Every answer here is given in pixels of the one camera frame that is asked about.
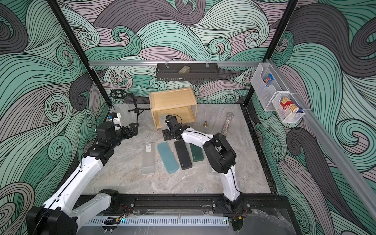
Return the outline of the beige block in tray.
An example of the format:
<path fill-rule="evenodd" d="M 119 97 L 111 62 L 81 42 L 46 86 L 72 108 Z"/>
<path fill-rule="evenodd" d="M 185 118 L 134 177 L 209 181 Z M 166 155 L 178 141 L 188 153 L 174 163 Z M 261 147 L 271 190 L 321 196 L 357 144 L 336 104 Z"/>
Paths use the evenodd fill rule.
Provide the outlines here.
<path fill-rule="evenodd" d="M 179 74 L 187 74 L 187 73 L 190 73 L 190 71 L 191 71 L 190 66 L 183 66 L 183 67 L 178 71 L 178 73 L 179 73 Z"/>

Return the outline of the light blue pencil case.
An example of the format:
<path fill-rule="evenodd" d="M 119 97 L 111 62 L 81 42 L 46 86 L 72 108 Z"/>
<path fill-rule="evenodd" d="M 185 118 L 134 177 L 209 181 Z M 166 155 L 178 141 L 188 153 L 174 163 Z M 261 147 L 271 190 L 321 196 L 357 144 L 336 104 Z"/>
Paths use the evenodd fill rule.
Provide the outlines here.
<path fill-rule="evenodd" d="M 179 169 L 179 165 L 174 157 L 173 152 L 171 151 L 167 142 L 162 142 L 157 145 L 158 153 L 161 157 L 161 160 L 165 166 L 166 171 L 169 174 L 175 173 Z"/>

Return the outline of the clear wall bin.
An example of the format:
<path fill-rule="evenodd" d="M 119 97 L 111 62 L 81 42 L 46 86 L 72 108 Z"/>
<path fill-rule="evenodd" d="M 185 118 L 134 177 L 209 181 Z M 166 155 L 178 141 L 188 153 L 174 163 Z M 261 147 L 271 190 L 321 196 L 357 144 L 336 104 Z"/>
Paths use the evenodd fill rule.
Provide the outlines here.
<path fill-rule="evenodd" d="M 280 101 L 283 97 L 288 97 L 293 102 L 295 102 L 302 110 L 303 107 L 298 104 L 298 102 L 295 100 L 295 98 L 292 96 L 289 92 L 278 92 L 275 97 L 272 99 L 272 104 L 275 108 L 275 111 L 277 112 L 280 120 L 283 123 L 289 123 L 289 124 L 296 124 L 298 123 L 303 116 L 305 115 L 304 110 L 302 113 L 292 113 L 290 110 L 283 110 Z"/>
<path fill-rule="evenodd" d="M 273 99 L 277 95 L 288 94 L 282 73 L 273 63 L 260 63 L 251 84 L 264 111 L 275 111 Z"/>

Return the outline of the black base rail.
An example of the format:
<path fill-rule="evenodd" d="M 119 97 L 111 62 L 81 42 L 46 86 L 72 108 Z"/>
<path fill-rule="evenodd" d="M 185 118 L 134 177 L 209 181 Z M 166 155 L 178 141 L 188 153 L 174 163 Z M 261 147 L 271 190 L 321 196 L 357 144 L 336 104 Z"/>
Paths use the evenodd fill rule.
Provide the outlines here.
<path fill-rule="evenodd" d="M 214 213 L 236 213 L 253 208 L 286 208 L 290 202 L 285 196 L 245 193 L 233 212 L 226 210 L 222 194 L 119 194 L 122 205 L 132 212 L 142 209 L 202 209 Z"/>

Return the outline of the aluminium wall rail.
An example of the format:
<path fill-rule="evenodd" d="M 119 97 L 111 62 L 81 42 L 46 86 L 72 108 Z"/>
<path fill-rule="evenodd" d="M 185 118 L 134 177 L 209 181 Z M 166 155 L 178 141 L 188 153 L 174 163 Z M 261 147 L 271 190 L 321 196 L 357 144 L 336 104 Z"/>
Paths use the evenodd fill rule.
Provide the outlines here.
<path fill-rule="evenodd" d="M 256 67 L 260 61 L 183 61 L 183 60 L 89 60 L 89 65 L 92 67 L 99 66 L 157 66 L 158 64 L 165 64 L 167 67 L 170 64 L 217 64 L 219 67 Z"/>

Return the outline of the clear wall bin upper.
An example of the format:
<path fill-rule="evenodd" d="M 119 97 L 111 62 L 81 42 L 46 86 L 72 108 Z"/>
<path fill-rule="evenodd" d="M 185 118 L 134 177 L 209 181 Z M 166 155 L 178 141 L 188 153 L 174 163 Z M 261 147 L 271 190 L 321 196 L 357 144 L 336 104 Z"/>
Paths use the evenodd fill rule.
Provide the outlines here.
<path fill-rule="evenodd" d="M 277 95 L 288 94 L 282 73 L 273 63 L 260 63 L 251 84 L 264 111 L 275 111 L 273 99 Z"/>

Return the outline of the black pencil case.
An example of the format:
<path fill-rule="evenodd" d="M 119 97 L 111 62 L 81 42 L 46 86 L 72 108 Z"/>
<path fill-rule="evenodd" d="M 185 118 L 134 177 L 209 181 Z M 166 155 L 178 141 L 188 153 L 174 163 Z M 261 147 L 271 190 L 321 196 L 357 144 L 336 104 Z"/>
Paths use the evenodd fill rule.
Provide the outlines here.
<path fill-rule="evenodd" d="M 192 168 L 193 165 L 192 165 L 185 142 L 183 140 L 175 141 L 174 145 L 177 151 L 181 169 L 186 170 L 186 169 Z"/>

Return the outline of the translucent rectangular pencil case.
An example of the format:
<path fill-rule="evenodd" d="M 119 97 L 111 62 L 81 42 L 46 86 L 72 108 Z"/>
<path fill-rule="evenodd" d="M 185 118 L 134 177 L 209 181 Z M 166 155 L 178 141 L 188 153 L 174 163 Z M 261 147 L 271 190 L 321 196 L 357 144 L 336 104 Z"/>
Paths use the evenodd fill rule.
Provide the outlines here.
<path fill-rule="evenodd" d="M 207 168 L 208 168 L 209 175 L 218 175 L 218 173 L 211 167 L 209 163 L 207 164 Z"/>

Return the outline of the wooden two-tier shelf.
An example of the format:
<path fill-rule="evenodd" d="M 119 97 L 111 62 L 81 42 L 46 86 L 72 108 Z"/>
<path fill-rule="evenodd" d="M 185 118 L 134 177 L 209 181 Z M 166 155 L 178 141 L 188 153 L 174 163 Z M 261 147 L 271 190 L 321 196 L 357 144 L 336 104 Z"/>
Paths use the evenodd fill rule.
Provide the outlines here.
<path fill-rule="evenodd" d="M 162 128 L 166 115 L 176 115 L 183 124 L 196 122 L 197 100 L 191 87 L 150 93 L 149 102 L 156 129 Z"/>

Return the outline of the translucent case with barcode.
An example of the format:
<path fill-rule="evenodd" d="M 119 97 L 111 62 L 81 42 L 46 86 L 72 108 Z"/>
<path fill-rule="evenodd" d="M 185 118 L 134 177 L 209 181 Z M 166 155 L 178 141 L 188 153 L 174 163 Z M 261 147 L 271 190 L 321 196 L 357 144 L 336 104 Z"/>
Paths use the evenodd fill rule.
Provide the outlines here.
<path fill-rule="evenodd" d="M 142 175 L 153 175 L 155 173 L 155 143 L 145 143 L 143 150 Z"/>

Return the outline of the red box of sticks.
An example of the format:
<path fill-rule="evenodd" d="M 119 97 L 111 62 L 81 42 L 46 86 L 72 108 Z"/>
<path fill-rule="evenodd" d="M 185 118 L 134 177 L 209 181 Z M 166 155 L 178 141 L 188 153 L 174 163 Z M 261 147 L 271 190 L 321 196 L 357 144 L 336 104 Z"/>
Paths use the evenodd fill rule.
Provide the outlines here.
<path fill-rule="evenodd" d="M 280 101 L 283 110 L 290 110 L 292 113 L 302 113 L 303 110 L 288 97 L 283 97 Z"/>

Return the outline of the dark green pencil case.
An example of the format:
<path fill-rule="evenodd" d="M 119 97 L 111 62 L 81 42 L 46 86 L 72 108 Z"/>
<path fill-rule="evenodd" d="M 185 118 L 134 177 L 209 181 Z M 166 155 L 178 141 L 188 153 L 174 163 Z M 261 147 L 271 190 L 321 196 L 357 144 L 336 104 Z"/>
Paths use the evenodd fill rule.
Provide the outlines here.
<path fill-rule="evenodd" d="M 190 149 L 191 149 L 191 154 L 192 154 L 194 162 L 200 162 L 204 160 L 204 154 L 203 154 L 202 148 L 194 144 L 190 144 Z"/>

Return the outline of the rounded translucent pencil case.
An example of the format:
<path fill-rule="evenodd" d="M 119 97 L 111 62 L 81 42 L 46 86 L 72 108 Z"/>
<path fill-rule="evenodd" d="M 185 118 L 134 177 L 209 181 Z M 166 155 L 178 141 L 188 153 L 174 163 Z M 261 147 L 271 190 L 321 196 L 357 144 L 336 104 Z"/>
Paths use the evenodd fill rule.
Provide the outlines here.
<path fill-rule="evenodd" d="M 168 126 L 167 126 L 167 123 L 166 123 L 168 116 L 169 116 L 169 114 L 161 114 L 161 116 L 160 116 L 160 124 L 161 124 L 162 130 L 168 129 Z"/>

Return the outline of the clear wall bin lower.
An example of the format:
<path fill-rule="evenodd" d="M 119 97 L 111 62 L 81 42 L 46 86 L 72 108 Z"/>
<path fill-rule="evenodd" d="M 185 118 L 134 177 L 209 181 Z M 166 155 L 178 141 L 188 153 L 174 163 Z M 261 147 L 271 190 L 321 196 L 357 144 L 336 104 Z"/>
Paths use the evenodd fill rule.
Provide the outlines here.
<path fill-rule="evenodd" d="M 283 110 L 280 101 L 283 97 L 288 97 L 293 102 L 295 102 L 302 110 L 303 107 L 298 104 L 298 102 L 295 100 L 295 98 L 292 96 L 289 92 L 278 92 L 275 97 L 272 99 L 272 104 L 275 108 L 275 111 L 277 112 L 280 120 L 283 123 L 289 123 L 289 124 L 296 124 L 298 123 L 303 116 L 305 115 L 304 110 L 302 113 L 292 113 L 290 110 Z"/>

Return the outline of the black wall-mounted tray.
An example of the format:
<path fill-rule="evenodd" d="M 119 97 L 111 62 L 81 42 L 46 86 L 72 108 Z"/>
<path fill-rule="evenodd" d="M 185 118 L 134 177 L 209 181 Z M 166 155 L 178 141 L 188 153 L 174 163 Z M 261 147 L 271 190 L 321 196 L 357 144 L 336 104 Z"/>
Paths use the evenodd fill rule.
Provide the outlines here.
<path fill-rule="evenodd" d="M 158 81 L 217 81 L 219 68 L 215 63 L 158 63 Z"/>

